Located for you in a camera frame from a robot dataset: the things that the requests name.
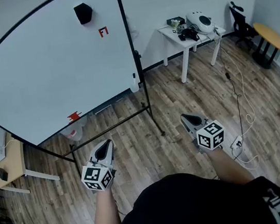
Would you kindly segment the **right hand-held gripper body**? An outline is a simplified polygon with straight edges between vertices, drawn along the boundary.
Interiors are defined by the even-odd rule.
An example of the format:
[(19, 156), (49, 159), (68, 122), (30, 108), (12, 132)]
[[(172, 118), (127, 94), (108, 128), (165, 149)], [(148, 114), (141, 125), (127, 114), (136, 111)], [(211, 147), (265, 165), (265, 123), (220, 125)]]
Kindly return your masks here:
[(204, 153), (206, 150), (214, 150), (224, 142), (224, 126), (214, 120), (195, 133), (197, 149)]

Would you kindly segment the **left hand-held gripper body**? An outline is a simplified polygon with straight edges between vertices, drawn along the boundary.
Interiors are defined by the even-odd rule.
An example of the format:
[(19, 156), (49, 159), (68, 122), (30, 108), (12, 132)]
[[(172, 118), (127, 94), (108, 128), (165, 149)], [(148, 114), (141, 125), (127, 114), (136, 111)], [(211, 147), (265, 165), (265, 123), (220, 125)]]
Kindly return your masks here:
[(83, 166), (81, 181), (87, 189), (93, 191), (105, 191), (112, 185), (116, 170), (112, 162), (113, 156), (104, 160), (97, 160), (91, 157), (85, 166)]

